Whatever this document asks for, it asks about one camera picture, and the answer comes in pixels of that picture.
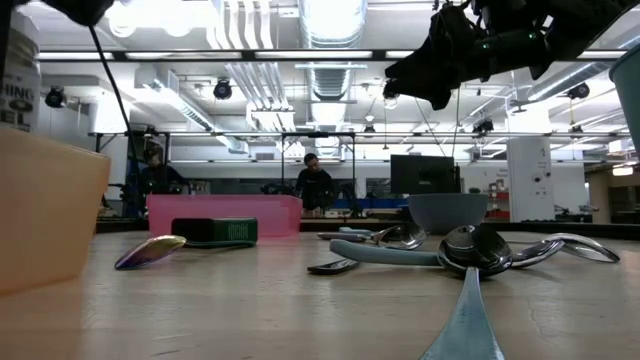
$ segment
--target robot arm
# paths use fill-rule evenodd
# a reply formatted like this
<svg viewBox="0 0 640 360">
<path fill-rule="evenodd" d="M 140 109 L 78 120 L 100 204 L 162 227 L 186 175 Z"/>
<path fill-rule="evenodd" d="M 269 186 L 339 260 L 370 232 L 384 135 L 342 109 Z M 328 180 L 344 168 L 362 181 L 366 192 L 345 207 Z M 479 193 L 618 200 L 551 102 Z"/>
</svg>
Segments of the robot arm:
<svg viewBox="0 0 640 360">
<path fill-rule="evenodd" d="M 529 67 L 536 80 L 556 60 L 574 60 L 639 0 L 468 0 L 450 2 L 431 17 L 429 36 L 408 57 L 388 67 L 385 98 L 400 94 L 447 106 L 465 81 L 487 81 Z M 469 20 L 471 7 L 477 17 Z M 548 17 L 553 21 L 544 26 Z"/>
</svg>

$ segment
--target gray bowl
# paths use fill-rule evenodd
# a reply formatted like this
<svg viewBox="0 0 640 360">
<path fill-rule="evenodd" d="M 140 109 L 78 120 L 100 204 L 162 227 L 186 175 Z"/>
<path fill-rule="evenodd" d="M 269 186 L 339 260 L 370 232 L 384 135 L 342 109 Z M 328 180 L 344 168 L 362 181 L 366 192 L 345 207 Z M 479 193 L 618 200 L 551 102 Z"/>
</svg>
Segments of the gray bowl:
<svg viewBox="0 0 640 360">
<path fill-rule="evenodd" d="M 422 194 L 409 196 L 409 210 L 426 232 L 445 235 L 464 225 L 479 225 L 487 213 L 486 194 Z"/>
</svg>

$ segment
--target label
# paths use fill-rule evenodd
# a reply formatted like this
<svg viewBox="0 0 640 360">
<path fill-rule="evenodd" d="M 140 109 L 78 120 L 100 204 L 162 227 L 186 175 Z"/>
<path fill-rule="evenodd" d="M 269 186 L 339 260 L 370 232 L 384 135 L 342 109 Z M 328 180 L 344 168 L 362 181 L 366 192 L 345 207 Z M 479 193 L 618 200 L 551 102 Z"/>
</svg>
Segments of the label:
<svg viewBox="0 0 640 360">
<path fill-rule="evenodd" d="M 249 226 L 247 224 L 228 224 L 227 240 L 248 240 Z"/>
<path fill-rule="evenodd" d="M 0 88 L 0 124 L 29 132 L 38 120 L 39 106 L 38 72 L 7 64 Z"/>
</svg>

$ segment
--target spoon handle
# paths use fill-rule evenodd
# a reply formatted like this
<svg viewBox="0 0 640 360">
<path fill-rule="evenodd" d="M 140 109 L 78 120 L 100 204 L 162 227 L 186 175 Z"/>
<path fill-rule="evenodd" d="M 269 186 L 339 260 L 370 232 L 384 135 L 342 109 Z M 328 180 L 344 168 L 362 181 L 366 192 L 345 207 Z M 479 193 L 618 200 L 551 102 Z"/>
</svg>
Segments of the spoon handle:
<svg viewBox="0 0 640 360">
<path fill-rule="evenodd" d="M 376 264 L 438 266 L 438 255 L 434 252 L 409 252 L 405 250 L 381 249 L 352 244 L 344 240 L 331 240 L 331 252 L 347 259 Z"/>
<path fill-rule="evenodd" d="M 478 269 L 467 268 L 449 321 L 421 360 L 504 360 L 484 310 Z"/>
<path fill-rule="evenodd" d="M 331 239 L 340 239 L 347 240 L 351 242 L 365 242 L 370 236 L 356 234 L 356 233 L 341 233 L 341 232 L 332 232 L 332 233 L 318 233 L 318 237 L 322 240 L 331 240 Z"/>
</svg>

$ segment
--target spoon bowl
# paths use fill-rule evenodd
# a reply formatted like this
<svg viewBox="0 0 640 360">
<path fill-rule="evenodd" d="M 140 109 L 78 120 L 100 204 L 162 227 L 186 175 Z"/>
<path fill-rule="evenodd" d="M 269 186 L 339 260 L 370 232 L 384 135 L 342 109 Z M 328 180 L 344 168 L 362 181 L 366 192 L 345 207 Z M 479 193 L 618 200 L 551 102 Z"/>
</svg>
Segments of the spoon bowl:
<svg viewBox="0 0 640 360">
<path fill-rule="evenodd" d="M 499 274 L 511 267 L 513 253 L 497 232 L 482 226 L 461 226 L 449 232 L 438 248 L 445 268 L 465 275 L 475 267 L 481 277 Z"/>
</svg>

